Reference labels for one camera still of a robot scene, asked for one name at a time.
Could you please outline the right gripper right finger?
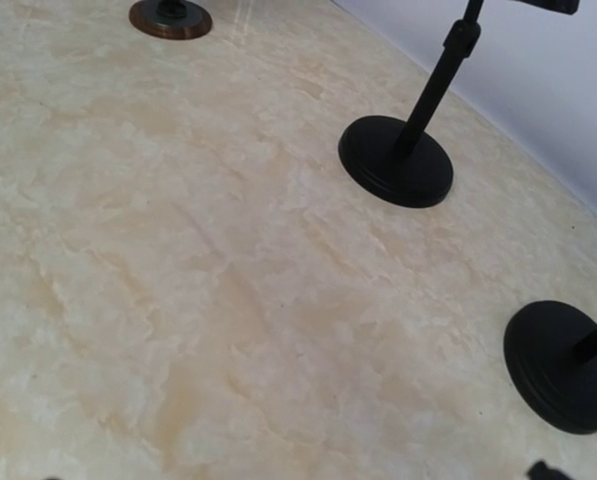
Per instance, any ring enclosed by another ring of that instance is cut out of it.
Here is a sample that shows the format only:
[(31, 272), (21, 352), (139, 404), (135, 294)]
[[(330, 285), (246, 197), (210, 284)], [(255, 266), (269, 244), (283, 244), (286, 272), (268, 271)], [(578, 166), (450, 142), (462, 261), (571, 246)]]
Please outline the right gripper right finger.
[(570, 476), (557, 468), (550, 467), (544, 461), (533, 464), (526, 476), (528, 480), (572, 480)]

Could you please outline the folding plate phone stand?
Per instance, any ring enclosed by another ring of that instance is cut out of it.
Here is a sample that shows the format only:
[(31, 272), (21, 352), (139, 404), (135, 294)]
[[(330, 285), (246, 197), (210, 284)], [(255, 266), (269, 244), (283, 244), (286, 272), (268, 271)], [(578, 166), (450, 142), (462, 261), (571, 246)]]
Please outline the folding plate phone stand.
[(213, 26), (209, 12), (191, 1), (137, 1), (129, 21), (139, 31), (166, 40), (192, 40), (207, 35)]

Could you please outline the black pole phone stand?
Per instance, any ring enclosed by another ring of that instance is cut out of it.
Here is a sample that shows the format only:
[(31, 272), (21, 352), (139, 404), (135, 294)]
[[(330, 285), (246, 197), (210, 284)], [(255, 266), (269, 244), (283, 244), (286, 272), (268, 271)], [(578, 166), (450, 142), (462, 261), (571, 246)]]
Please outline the black pole phone stand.
[(454, 170), (442, 146), (426, 133), (463, 61), (481, 35), (483, 0), (467, 2), (443, 42), (443, 52), (409, 118), (373, 115), (342, 133), (338, 154), (350, 177), (374, 196), (394, 205), (422, 209), (449, 194)]
[(530, 303), (509, 321), (503, 350), (539, 417), (567, 433), (597, 432), (597, 324), (587, 314), (559, 301)]

